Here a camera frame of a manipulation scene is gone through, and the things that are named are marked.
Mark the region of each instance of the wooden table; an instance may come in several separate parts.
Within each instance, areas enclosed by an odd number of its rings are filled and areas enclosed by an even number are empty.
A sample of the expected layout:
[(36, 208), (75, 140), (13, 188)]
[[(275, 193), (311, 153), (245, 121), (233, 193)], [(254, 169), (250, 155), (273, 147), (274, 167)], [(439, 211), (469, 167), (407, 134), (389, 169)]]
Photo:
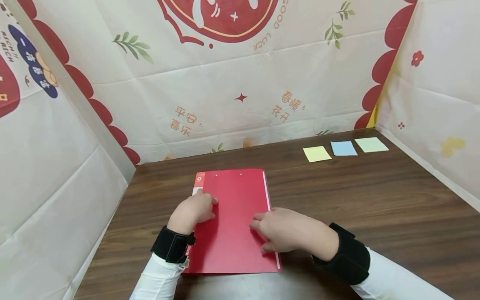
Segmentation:
[[(388, 152), (309, 163), (302, 148), (378, 136)], [(480, 214), (374, 130), (362, 130), (140, 166), (75, 296), (127, 300), (150, 247), (198, 171), (263, 168), (272, 205), (355, 233), (375, 251), (456, 300), (480, 295)], [(358, 299), (301, 252), (276, 274), (181, 278), (175, 299)]]

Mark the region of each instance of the hand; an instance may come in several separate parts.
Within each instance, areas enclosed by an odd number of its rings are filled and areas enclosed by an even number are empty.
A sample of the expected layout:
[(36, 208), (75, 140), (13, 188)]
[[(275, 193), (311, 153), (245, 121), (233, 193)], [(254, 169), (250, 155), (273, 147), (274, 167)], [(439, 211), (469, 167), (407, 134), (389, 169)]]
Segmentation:
[(338, 251), (338, 235), (333, 229), (293, 210), (273, 208), (270, 212), (255, 214), (250, 228), (270, 240), (262, 246), (262, 253), (300, 249), (330, 261)]
[(183, 200), (170, 216), (167, 228), (179, 234), (189, 235), (197, 223), (213, 219), (212, 205), (218, 204), (218, 199), (210, 194), (204, 194), (199, 189), (195, 195)]

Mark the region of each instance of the fabric backdrop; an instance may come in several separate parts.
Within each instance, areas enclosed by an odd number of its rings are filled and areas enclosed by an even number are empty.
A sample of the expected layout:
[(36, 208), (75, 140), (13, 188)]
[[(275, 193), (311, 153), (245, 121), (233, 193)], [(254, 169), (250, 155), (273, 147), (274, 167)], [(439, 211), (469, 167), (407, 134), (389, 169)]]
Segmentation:
[(480, 211), (480, 31), (473, 0), (419, 1), (377, 128)]
[(0, 1), (0, 299), (70, 300), (127, 182)]
[(135, 165), (366, 127), (414, 8), (19, 2)]

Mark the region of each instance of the small red flower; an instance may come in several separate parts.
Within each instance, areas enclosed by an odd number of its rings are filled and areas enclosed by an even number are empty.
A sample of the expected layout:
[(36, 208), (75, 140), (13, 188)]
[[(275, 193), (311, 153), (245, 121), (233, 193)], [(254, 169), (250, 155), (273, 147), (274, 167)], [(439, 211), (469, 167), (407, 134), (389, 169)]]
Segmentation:
[(424, 56), (421, 51), (413, 53), (412, 66), (418, 67), (420, 65), (420, 62), (423, 60), (423, 57)]

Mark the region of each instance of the sticky note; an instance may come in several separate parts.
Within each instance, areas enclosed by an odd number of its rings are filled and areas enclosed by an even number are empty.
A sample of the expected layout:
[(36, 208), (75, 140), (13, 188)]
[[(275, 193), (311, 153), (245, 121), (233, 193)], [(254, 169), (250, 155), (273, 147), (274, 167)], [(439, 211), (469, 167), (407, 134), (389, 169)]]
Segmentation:
[(376, 137), (367, 137), (364, 139), (355, 139), (360, 148), (365, 152), (388, 151), (387, 146)]
[(351, 141), (346, 142), (331, 142), (333, 155), (335, 156), (356, 156), (357, 151), (353, 147)]
[(304, 148), (303, 151), (305, 152), (305, 156), (307, 157), (308, 161), (311, 163), (315, 161), (332, 159), (323, 146)]

